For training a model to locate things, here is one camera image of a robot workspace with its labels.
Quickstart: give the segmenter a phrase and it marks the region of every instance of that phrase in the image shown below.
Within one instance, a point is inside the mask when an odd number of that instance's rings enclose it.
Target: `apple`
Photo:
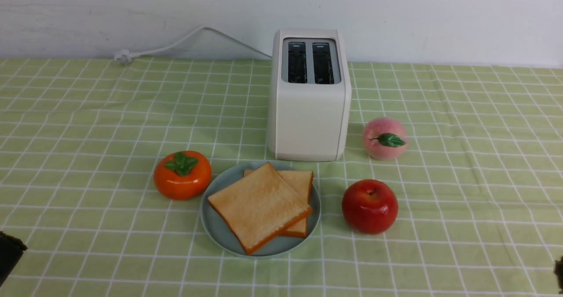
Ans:
[[[342,214],[352,229],[377,235],[388,230],[397,219],[397,197],[386,183],[362,179],[344,192]]]
[[[368,122],[362,140],[368,154],[380,161],[397,158],[408,147],[405,127],[397,119],[388,117]]]

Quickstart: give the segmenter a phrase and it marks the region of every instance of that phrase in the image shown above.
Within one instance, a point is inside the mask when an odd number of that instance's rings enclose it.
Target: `orange persimmon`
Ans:
[[[163,196],[173,200],[187,200],[207,189],[211,183],[211,165],[198,151],[178,151],[158,163],[154,169],[153,181]]]

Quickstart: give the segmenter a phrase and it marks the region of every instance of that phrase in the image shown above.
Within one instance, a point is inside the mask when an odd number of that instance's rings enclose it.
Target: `white wall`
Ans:
[[[563,0],[0,0],[0,57],[108,57],[210,25],[271,53],[276,29],[339,29],[349,60],[563,66]],[[205,32],[175,55],[255,56]]]

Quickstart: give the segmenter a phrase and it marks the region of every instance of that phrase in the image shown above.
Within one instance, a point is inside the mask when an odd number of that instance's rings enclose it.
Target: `fake fruit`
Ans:
[[[399,157],[408,147],[405,127],[386,117],[368,122],[363,141],[368,154],[382,161]]]
[[[211,165],[197,151],[179,151],[163,158],[153,174],[159,193],[173,200],[187,200],[205,191],[211,183]]]
[[[397,219],[397,198],[382,181],[359,180],[344,192],[342,214],[352,229],[377,235],[388,230]]]

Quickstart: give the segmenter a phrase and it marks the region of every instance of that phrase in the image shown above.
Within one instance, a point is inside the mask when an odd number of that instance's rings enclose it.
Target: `power cord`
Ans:
[[[115,52],[115,55],[114,55],[113,59],[114,59],[115,61],[117,61],[117,62],[120,62],[121,64],[129,64],[129,63],[131,63],[135,58],[139,58],[139,57],[141,57],[141,56],[143,56],[143,55],[155,54],[155,53],[158,53],[158,52],[163,52],[163,51],[170,50],[171,48],[173,48],[173,47],[175,47],[175,46],[178,46],[180,43],[182,43],[183,41],[189,39],[189,38],[192,37],[195,33],[199,32],[199,31],[202,31],[202,30],[210,30],[210,31],[213,31],[213,32],[217,32],[217,33],[221,34],[222,36],[225,36],[225,37],[227,37],[227,38],[229,38],[229,39],[231,39],[231,40],[233,40],[233,41],[235,41],[235,42],[237,42],[237,43],[239,43],[239,44],[242,44],[243,46],[246,46],[246,47],[248,47],[249,49],[251,49],[251,50],[253,50],[253,51],[255,51],[255,52],[259,53],[259,54],[262,54],[262,55],[264,55],[264,56],[267,56],[268,58],[272,58],[271,55],[268,55],[268,54],[266,54],[266,53],[264,53],[264,52],[262,52],[262,51],[260,51],[260,50],[257,50],[256,48],[254,48],[254,47],[252,47],[252,46],[250,46],[250,45],[248,45],[248,44],[246,44],[246,43],[243,43],[243,42],[241,42],[241,41],[235,39],[235,38],[232,37],[232,36],[229,36],[229,34],[227,34],[227,33],[223,33],[223,32],[221,32],[221,31],[219,31],[219,30],[217,30],[217,29],[210,28],[209,26],[198,26],[197,28],[195,28],[195,29],[191,30],[189,33],[187,33],[184,37],[182,37],[181,39],[177,40],[175,43],[172,43],[172,44],[170,44],[170,45],[168,45],[168,46],[164,46],[164,47],[161,47],[161,48],[156,48],[156,49],[154,49],[154,50],[142,51],[142,52],[129,52],[129,50],[120,50],[120,51]]]

